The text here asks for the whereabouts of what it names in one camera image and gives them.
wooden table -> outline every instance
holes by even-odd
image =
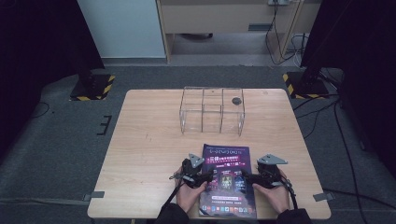
[[[314,219],[329,218],[304,139],[283,90],[244,89],[246,119],[237,133],[181,133],[178,112],[183,90],[128,91],[98,177],[88,215],[94,218],[155,218],[174,189],[168,177],[189,153],[202,155],[203,145],[247,146],[253,173],[256,160],[274,154],[289,164],[279,165],[297,194],[299,207]],[[255,192],[258,219],[276,218],[269,203]],[[198,205],[189,216],[197,218]]]

person's left hand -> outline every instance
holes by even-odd
[[[181,172],[181,167],[176,171],[176,173]],[[175,185],[177,187],[179,179],[175,179]],[[183,184],[177,192],[177,204],[186,213],[190,211],[192,206],[198,199],[198,196],[205,190],[207,182],[204,182],[198,189],[192,189],[187,184]]]

magazine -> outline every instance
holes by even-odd
[[[201,217],[257,218],[253,187],[242,177],[251,173],[248,147],[204,144],[202,173],[214,169],[213,181],[200,196]]]

black curtain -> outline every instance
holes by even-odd
[[[76,0],[0,0],[0,159],[47,84],[104,68]]]
[[[338,90],[363,149],[396,177],[396,0],[322,0],[302,66],[341,68]]]

gray carpet floor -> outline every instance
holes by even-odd
[[[5,199],[60,199],[81,201],[94,190],[117,122],[125,93],[131,89],[181,89],[185,86],[286,89],[282,75],[296,67],[268,66],[125,66],[108,67],[115,75],[109,95],[102,101],[69,101],[78,80],[66,77],[49,84],[41,103],[0,167],[0,223],[91,223],[87,205],[16,203]],[[295,111],[296,117],[321,109],[337,99],[313,100]],[[304,100],[290,99],[293,107]],[[346,112],[336,107],[349,150],[359,194],[396,206],[396,181],[374,152],[361,150]],[[105,116],[112,116],[106,135]],[[353,174],[337,128],[333,106],[298,119],[306,145],[325,189],[332,217],[314,223],[363,223]],[[361,198],[368,223],[395,223],[396,211],[382,203]],[[96,223],[131,223],[125,219],[100,219]],[[135,223],[146,223],[136,220]],[[219,223],[237,223],[222,221]]]

